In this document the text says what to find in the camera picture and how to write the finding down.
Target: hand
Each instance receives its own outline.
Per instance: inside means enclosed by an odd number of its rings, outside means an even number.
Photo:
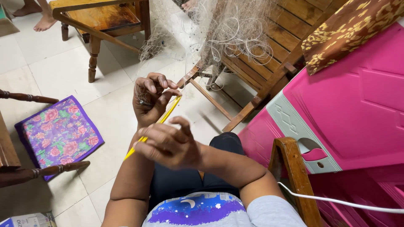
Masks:
[[[141,128],[139,136],[148,139],[144,143],[135,142],[133,148],[146,158],[171,169],[198,168],[202,160],[201,144],[194,140],[189,122],[182,117],[174,117],[169,122],[181,125],[181,129],[166,124]]]
[[[166,76],[160,73],[149,73],[146,78],[137,78],[132,100],[138,121],[137,128],[156,123],[166,111],[170,98],[181,95],[177,88],[177,84],[167,80]]]

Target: wooden chair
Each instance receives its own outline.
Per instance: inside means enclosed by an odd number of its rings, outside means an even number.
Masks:
[[[62,40],[68,40],[68,26],[76,28],[85,43],[90,43],[88,82],[95,80],[101,40],[140,53],[115,37],[145,31],[150,37],[149,0],[58,0],[49,2],[53,17],[62,23]]]
[[[34,101],[37,103],[55,104],[58,99],[43,96],[10,93],[0,90],[0,99],[16,99],[20,101]],[[69,163],[66,165],[50,166],[44,169],[18,169],[21,162],[15,152],[3,116],[0,112],[0,188],[21,184],[41,176],[52,176],[65,171],[73,171],[90,165],[89,161]]]
[[[324,21],[334,14],[347,0],[283,0],[274,4],[274,9],[267,17],[268,27],[265,28],[267,43],[271,46],[272,59],[258,60],[265,65],[257,65],[249,61],[248,57],[234,51],[238,57],[222,56],[222,66],[213,69],[212,75],[197,72],[206,61],[204,55],[209,57],[209,51],[202,49],[202,59],[195,67],[181,79],[180,84],[192,83],[209,101],[216,106],[229,120],[230,123],[223,129],[229,132],[254,111],[264,100],[267,102],[273,98],[289,82],[285,77],[288,72],[295,73],[293,66],[302,56],[301,43],[313,33]],[[222,15],[221,9],[225,8],[226,1],[218,0],[213,18]],[[263,50],[256,48],[256,55]],[[233,71],[240,79],[256,90],[257,95],[248,103],[237,116],[231,116],[221,107],[207,92],[205,92],[193,79],[196,76],[209,77],[208,84],[213,84],[224,66]]]
[[[288,172],[291,191],[303,195],[314,195],[299,147],[292,137],[274,139],[268,170],[278,182],[283,166]],[[308,227],[323,226],[315,200],[295,197],[295,204],[300,217]]]

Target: brown patterned cloth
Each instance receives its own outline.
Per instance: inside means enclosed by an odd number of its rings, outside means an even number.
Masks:
[[[309,75],[337,62],[404,15],[404,0],[348,0],[302,43]]]

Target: white cable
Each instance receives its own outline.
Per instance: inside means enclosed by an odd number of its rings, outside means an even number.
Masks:
[[[394,214],[404,214],[404,209],[392,209],[392,208],[381,208],[381,207],[376,207],[376,206],[365,206],[365,205],[359,205],[359,204],[355,204],[355,203],[350,203],[350,202],[345,202],[345,201],[340,201],[340,200],[335,200],[335,199],[330,199],[330,198],[296,194],[296,193],[293,193],[291,190],[289,190],[289,188],[287,188],[281,182],[278,182],[278,184],[282,185],[290,194],[297,196],[297,197],[334,202],[334,203],[339,203],[339,204],[343,204],[343,205],[347,205],[347,206],[353,206],[356,208],[361,208],[361,209],[366,209],[366,210],[374,210],[374,211],[394,213]]]

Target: bare foot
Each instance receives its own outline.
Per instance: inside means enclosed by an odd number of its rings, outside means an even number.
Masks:
[[[35,25],[34,31],[43,32],[51,28],[56,23],[56,20],[48,14],[44,14],[41,20]]]
[[[23,16],[31,14],[31,13],[40,13],[40,12],[42,12],[41,7],[35,3],[35,4],[24,5],[21,9],[13,12],[13,15],[15,17],[23,17]]]
[[[195,6],[196,0],[189,0],[188,2],[182,4],[182,8],[185,9],[185,11],[191,10]]]

